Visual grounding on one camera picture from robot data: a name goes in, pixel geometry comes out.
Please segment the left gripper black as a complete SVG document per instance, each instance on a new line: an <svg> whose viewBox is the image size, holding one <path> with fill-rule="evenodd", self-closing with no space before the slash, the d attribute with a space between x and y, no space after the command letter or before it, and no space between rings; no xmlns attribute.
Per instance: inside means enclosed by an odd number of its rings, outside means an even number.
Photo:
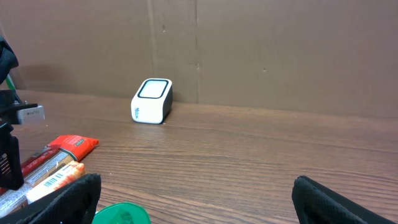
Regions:
<svg viewBox="0 0 398 224"><path fill-rule="evenodd" d="M22 124L22 112L38 104L23 103L15 90L1 90L1 187L17 190L23 185L19 141L11 134L13 124Z"/></svg>

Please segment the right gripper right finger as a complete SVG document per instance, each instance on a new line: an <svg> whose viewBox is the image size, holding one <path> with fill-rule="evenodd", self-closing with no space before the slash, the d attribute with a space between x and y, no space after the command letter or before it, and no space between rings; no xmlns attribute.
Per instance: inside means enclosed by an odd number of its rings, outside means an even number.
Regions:
<svg viewBox="0 0 398 224"><path fill-rule="evenodd" d="M302 175L295 179L292 201L300 224L393 224Z"/></svg>

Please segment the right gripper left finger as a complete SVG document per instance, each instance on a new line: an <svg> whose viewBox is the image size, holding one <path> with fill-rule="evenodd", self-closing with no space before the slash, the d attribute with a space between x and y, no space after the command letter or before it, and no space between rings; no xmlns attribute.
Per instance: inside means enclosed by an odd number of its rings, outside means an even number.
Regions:
<svg viewBox="0 0 398 224"><path fill-rule="evenodd" d="M90 224L101 195L101 176L86 174L1 218L1 224Z"/></svg>

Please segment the orange tissue packet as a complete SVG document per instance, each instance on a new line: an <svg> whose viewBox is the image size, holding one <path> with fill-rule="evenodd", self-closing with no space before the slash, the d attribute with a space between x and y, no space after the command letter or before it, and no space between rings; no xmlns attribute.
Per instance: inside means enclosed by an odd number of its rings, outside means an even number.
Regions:
<svg viewBox="0 0 398 224"><path fill-rule="evenodd" d="M56 173L47 177L41 183L36 185L32 190L26 193L28 204L32 204L42 197L60 189L63 186L79 179L85 175L85 165L76 161L71 161Z"/></svg>

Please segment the green lid Knorr jar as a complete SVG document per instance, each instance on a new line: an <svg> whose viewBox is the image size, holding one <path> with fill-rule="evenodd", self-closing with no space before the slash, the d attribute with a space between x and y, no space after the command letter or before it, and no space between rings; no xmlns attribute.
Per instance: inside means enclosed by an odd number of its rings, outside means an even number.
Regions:
<svg viewBox="0 0 398 224"><path fill-rule="evenodd" d="M123 202L96 212L92 224L151 224L151 220L142 206Z"/></svg>

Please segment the red snack bar packet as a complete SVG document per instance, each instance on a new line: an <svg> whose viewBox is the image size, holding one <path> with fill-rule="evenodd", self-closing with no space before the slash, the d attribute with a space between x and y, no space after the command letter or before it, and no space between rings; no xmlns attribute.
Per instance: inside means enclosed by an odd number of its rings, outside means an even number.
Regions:
<svg viewBox="0 0 398 224"><path fill-rule="evenodd" d="M22 163L24 184L18 190L1 189L1 217L29 204L26 193L71 161L82 163L99 141L79 135L62 135Z"/></svg>

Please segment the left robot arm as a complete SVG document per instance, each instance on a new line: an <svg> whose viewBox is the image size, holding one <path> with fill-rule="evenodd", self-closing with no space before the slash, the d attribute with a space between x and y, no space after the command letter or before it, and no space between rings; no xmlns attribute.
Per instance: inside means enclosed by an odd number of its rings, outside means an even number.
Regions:
<svg viewBox="0 0 398 224"><path fill-rule="evenodd" d="M11 69L19 66L17 57L6 40L1 37L1 81L4 82ZM15 90L1 91L1 187L19 189L23 174L19 154L19 141L11 134L14 124L20 124L18 111L36 108L37 104L21 101Z"/></svg>

